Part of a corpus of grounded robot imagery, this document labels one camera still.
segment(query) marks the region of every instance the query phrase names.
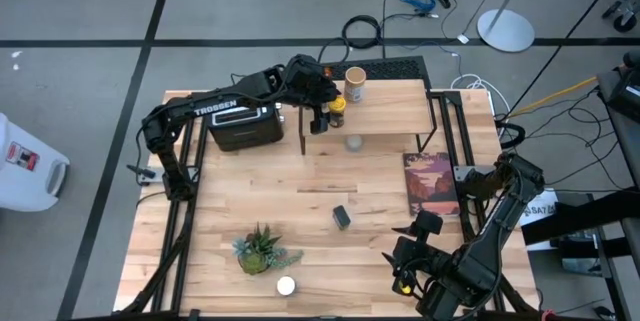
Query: landscape painting cover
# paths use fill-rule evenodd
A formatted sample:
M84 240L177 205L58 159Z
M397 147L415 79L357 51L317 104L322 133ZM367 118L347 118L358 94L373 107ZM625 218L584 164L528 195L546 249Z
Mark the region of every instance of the landscape painting cover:
M420 210L438 215L460 213L448 153L406 153L402 158L412 216Z

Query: wooden table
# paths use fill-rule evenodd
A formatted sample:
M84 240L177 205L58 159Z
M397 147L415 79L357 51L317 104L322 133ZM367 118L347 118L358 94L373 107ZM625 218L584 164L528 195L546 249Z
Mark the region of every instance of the wooden table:
M190 92L168 91L165 101ZM487 93L460 92L475 161L492 164L501 150ZM364 148L357 154L344 150L339 135L309 137L307 154L302 156L298 112L285 106L283 114L285 136L276 144L224 153L208 138L181 314L197 308L204 316L418 316L414 299L391 291L391 268L380 255L390 253L399 236L391 227L412 221L401 153L416 152L414 135L366 135ZM436 117L438 131L425 152L446 151L438 111ZM457 135L455 117L453 122ZM456 148L462 155L461 145ZM159 166L159 161L152 157L150 165ZM142 196L161 187L145 187ZM352 219L346 231L339 231L331 217L338 205L344 205ZM156 269L168 210L169 202L162 196L138 208L114 309L131 302ZM431 236L429 243L453 251L463 241L460 220L445 216L444 221L441 234ZM250 232L256 222L269 223L272 233L282 235L280 245L293 252L303 250L302 260L284 270L244 274L231 243ZM503 273L529 304L537 306L520 230L513 232L502 255ZM165 308L173 275L168 277ZM290 297L276 292L276 281L283 275L297 282Z

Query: white candle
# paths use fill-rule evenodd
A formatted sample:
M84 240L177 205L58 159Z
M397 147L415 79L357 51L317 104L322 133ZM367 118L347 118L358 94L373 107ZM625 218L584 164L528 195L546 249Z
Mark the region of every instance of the white candle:
M281 277L278 280L278 292L282 296L289 296L296 289L296 282L289 276Z

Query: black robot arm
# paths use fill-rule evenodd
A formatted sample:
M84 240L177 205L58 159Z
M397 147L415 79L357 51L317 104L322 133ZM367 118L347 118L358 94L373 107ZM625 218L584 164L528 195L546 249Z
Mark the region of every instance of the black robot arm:
M286 67L277 65L254 73L232 86L172 98L142 120L141 131L147 148L158 155L164 168L167 197L186 200L194 195L194 183L187 168L178 162L174 143L187 121L234 107L255 109L282 102L311 108L314 120L309 127L311 133L318 134L328 127L328 114L322 105L339 94L322 65L311 56L297 55Z
M394 229L401 236L393 256L394 292L419 299L416 310L427 320L451 320L460 305L473 308L458 320L471 316L495 293L501 281L501 251L527 203L544 190L542 170L513 154L502 154L495 170L484 174L472 169L457 189L463 202L491 199L503 190L480 233L452 254L427 244L429 233L439 234L442 219L421 211L410 227ZM420 287L416 272L429 274ZM417 295L415 289L422 291Z

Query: succulent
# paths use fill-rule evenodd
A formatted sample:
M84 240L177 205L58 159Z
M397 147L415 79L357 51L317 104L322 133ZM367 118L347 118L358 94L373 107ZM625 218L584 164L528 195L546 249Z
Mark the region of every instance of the succulent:
M260 255L267 255L271 253L273 245L275 245L282 236L271 239L269 237L271 237L271 229L269 228L269 225L264 228L263 232L260 230L260 224L258 224L253 233L247 235L246 241L249 242L249 247L253 252Z
M251 253L251 244L242 238L233 240L233 254L235 256L245 256Z
M303 254L304 253L302 251L298 251L295 256L286 257L287 250L283 249L282 247L274 247L273 251L267 255L266 262L271 267L282 269L298 262L302 258Z
M240 265L242 270L249 275L255 275L267 269L269 266L263 255L249 254L242 258Z
M269 225L264 230L260 224L256 225L253 233L245 239L238 238L233 241L233 253L238 257L242 270L249 275L255 275L268 267L285 268L302 258L302 251L297 255L287 257L287 250L274 245L281 236L271 238Z

